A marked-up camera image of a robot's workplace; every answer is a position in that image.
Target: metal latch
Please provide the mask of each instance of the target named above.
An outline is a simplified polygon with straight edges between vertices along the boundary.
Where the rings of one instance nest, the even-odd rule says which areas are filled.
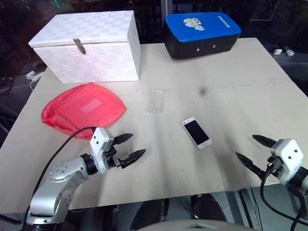
[[[81,53],[86,54],[86,49],[82,46],[81,42],[79,39],[74,38],[73,41],[77,45],[78,49],[80,50]]]

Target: cartoon logo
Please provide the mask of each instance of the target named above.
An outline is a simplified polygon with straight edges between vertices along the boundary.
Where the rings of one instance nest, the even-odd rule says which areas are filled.
[[[196,30],[204,30],[201,21],[197,18],[185,18],[183,24],[188,27],[194,27]]]

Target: smartphone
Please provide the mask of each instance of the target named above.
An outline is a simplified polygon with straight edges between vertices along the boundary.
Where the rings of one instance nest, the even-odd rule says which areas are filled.
[[[182,121],[182,125],[198,149],[203,149],[212,144],[212,140],[202,130],[194,117],[185,119]]]

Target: table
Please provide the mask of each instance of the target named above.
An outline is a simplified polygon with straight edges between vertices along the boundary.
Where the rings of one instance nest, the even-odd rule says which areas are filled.
[[[98,83],[127,107],[108,129],[134,136],[117,147],[118,157],[146,148],[125,168],[96,174],[76,191],[70,208],[130,203],[255,187],[260,180],[235,151],[265,169],[268,148],[251,137],[294,138],[307,154],[308,99],[256,38],[238,39],[231,51],[172,60],[163,44],[141,46],[138,82]],[[77,84],[62,84],[47,68],[0,150],[0,213],[24,212],[46,162],[67,138],[40,121],[43,107]],[[146,112],[150,89],[166,91],[164,112]],[[194,116],[213,144],[198,150],[180,122]],[[86,152],[73,139],[51,165]],[[307,155],[304,166],[308,167]],[[267,184],[277,183],[269,177]]]

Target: storage box lid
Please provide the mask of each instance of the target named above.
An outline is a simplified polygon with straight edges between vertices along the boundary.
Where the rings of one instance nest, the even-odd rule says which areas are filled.
[[[240,27],[225,13],[179,13],[165,17],[165,22],[180,42],[239,35]]]
[[[127,42],[134,11],[71,13],[54,16],[29,42],[35,47],[81,43]]]

